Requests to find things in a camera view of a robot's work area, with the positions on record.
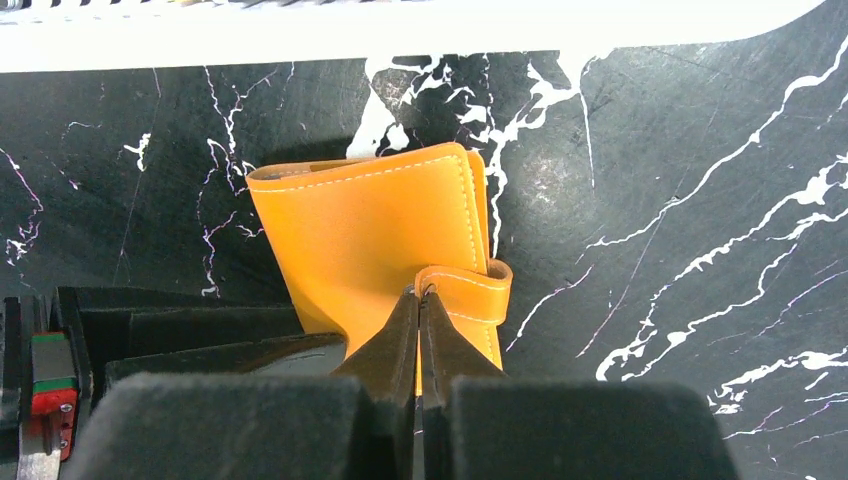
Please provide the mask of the orange leather card holder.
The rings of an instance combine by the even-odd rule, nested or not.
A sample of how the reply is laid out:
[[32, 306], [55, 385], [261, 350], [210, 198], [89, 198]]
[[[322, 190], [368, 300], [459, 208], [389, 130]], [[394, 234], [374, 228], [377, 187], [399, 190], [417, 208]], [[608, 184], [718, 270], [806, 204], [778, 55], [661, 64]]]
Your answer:
[[353, 356], [402, 291], [436, 293], [494, 368], [514, 274], [489, 239], [482, 156], [448, 142], [379, 158], [261, 167], [250, 196], [307, 333], [337, 333]]

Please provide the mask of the white plastic basket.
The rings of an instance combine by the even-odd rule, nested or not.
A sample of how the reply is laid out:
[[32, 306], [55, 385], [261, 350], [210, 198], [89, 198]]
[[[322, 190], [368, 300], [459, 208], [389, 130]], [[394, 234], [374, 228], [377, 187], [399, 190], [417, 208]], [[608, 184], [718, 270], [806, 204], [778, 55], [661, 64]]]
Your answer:
[[5, 73], [735, 41], [812, 1], [5, 1]]

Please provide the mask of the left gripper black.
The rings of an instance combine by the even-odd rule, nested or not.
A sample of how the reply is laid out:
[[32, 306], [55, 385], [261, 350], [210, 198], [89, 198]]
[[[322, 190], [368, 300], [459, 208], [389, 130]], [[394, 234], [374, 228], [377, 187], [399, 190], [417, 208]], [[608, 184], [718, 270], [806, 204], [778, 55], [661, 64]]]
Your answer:
[[321, 375], [346, 343], [308, 334], [288, 303], [250, 304], [131, 287], [60, 287], [1, 302], [1, 460], [29, 420], [60, 420], [69, 456], [93, 408], [138, 373]]

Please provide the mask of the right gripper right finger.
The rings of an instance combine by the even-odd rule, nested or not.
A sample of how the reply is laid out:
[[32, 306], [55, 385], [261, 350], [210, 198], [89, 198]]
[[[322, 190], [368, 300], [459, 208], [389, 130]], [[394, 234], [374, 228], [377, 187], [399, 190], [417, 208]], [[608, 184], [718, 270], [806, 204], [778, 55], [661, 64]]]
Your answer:
[[420, 302], [429, 479], [735, 479], [705, 400], [675, 384], [515, 379]]

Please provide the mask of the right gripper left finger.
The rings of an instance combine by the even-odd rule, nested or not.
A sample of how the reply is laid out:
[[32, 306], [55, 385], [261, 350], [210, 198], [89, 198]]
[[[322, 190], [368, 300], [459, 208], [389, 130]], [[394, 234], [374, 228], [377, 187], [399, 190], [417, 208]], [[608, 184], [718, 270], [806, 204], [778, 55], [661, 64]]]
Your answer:
[[99, 403], [66, 479], [409, 479], [419, 302], [324, 376], [137, 374]]

